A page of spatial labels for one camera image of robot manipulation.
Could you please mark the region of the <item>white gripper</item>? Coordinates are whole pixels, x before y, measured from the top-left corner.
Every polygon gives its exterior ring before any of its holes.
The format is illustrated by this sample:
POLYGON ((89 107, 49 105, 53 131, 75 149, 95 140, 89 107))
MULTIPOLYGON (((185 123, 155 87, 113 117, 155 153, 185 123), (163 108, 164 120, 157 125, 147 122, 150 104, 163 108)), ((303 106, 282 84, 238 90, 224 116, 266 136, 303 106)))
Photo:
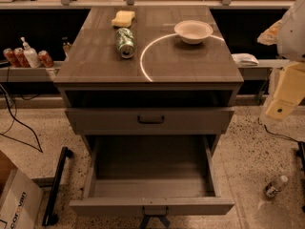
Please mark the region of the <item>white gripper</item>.
POLYGON ((265 100, 260 121, 275 125, 293 112, 305 98, 305 63, 290 62, 281 69, 274 91, 265 100))

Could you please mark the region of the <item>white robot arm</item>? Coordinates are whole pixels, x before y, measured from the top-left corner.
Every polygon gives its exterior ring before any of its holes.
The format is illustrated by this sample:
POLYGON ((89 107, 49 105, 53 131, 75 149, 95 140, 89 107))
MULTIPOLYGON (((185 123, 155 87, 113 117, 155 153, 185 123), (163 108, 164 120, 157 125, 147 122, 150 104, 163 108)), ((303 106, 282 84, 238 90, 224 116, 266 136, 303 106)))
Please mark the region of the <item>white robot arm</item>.
POLYGON ((257 42, 276 44, 277 53, 289 60, 260 115, 263 124, 276 124, 305 98, 305 0, 295 0, 280 20, 258 36, 257 42))

